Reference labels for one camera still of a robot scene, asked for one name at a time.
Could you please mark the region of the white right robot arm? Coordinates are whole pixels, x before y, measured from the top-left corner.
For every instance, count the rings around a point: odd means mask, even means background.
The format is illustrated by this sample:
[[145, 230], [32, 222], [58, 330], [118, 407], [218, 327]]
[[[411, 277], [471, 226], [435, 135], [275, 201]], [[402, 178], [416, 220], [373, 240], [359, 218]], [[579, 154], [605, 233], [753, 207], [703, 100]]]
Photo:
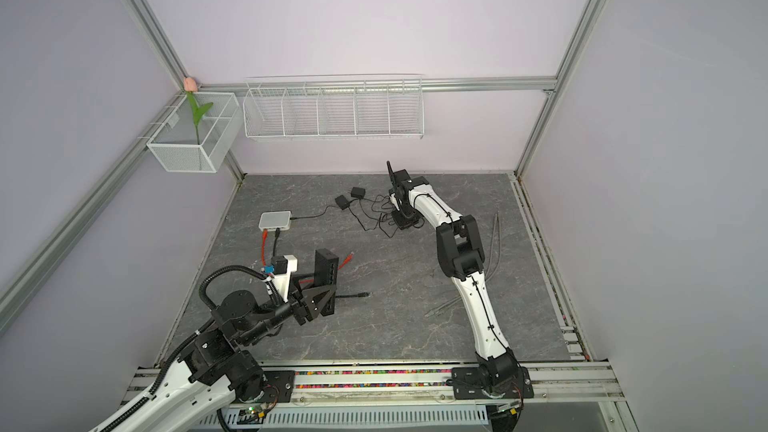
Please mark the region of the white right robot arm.
[[420, 220], [434, 228], [438, 263], [458, 291], [470, 323], [477, 367], [471, 378], [455, 378], [453, 383], [460, 390], [477, 390], [490, 398], [531, 398], [528, 371], [506, 340], [488, 294], [485, 251], [476, 219], [451, 208], [426, 178], [391, 166], [387, 172], [393, 219], [401, 229]]

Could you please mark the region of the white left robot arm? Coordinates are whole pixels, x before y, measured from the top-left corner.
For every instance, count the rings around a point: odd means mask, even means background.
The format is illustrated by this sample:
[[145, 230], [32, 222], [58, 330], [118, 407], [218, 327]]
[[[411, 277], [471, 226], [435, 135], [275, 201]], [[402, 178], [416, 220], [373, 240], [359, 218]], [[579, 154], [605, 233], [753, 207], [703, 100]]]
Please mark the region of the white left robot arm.
[[[207, 288], [228, 272], [243, 272], [264, 283], [271, 303], [258, 303], [248, 290], [232, 292], [214, 303]], [[216, 270], [199, 288], [210, 319], [174, 349], [147, 388], [97, 425], [97, 430], [187, 431], [210, 414], [223, 415], [233, 403], [253, 405], [256, 417], [264, 418], [279, 402], [289, 400], [294, 380], [285, 371], [265, 371], [250, 347], [275, 335], [289, 319], [303, 325], [331, 314], [337, 275], [336, 262], [316, 271], [308, 287], [286, 274], [287, 288], [279, 291], [278, 276], [265, 270], [242, 265]]]

